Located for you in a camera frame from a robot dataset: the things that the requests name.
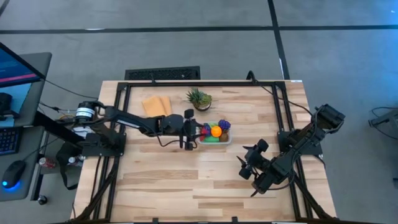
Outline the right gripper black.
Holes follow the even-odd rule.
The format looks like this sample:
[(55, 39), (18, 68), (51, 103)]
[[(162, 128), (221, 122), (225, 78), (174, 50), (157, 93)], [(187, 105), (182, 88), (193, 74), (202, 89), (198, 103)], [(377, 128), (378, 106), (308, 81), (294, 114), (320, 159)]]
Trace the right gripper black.
[(246, 150), (244, 159), (236, 156), (241, 163), (241, 170), (239, 175), (248, 180), (250, 176), (254, 175), (254, 180), (270, 180), (271, 173), (269, 172), (270, 161), (262, 156), (263, 152), (266, 152), (269, 145), (268, 143), (260, 139), (254, 146), (243, 146)]

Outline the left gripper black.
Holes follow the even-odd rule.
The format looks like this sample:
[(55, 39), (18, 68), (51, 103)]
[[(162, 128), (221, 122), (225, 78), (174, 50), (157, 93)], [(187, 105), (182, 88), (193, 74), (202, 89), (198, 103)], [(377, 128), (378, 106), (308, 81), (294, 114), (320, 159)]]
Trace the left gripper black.
[(187, 109), (184, 111), (184, 122), (180, 132), (180, 147), (186, 151), (192, 151), (197, 147), (196, 140), (203, 142), (204, 135), (197, 134), (197, 128), (204, 128), (203, 124), (197, 123), (194, 117), (194, 110)]

